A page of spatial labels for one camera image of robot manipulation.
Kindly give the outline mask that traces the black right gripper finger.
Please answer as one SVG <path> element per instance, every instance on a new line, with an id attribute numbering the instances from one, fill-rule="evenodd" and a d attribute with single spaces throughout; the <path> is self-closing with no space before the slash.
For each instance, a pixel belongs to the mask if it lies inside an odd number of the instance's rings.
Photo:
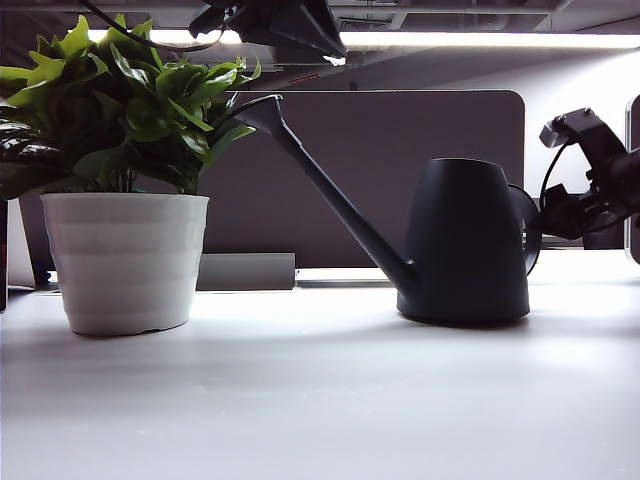
<path id="1" fill-rule="evenodd" d="M 542 212 L 542 231 L 556 237 L 577 239 L 596 223 L 595 217 L 559 210 Z"/>
<path id="2" fill-rule="evenodd" d="M 591 198 L 593 192 L 587 190 L 582 193 L 570 193 L 563 184 L 556 184 L 544 190 L 543 200 L 546 210 L 561 210 L 576 208 L 581 202 Z"/>

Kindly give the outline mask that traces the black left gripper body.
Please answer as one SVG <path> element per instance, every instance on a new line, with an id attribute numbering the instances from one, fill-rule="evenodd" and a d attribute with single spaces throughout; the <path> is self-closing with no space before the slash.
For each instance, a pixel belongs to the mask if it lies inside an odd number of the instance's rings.
<path id="1" fill-rule="evenodd" d="M 232 30 L 244 43 L 295 44 L 295 34 L 285 31 L 285 16 L 300 1 L 234 1 Z"/>

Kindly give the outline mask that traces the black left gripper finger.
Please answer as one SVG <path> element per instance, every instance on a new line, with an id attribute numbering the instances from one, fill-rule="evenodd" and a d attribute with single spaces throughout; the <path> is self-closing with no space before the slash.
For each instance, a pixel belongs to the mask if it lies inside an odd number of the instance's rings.
<path id="1" fill-rule="evenodd" d="M 326 56 L 347 54 L 327 1 L 279 1 L 278 33 Z"/>

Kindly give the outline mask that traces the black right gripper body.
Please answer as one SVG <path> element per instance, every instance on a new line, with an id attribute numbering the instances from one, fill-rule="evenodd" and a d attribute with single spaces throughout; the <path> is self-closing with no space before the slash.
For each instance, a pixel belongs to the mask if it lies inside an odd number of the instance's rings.
<path id="1" fill-rule="evenodd" d="M 599 117 L 578 117 L 576 137 L 591 169 L 579 197 L 578 232 L 592 233 L 639 212 L 639 149 L 627 150 Z"/>

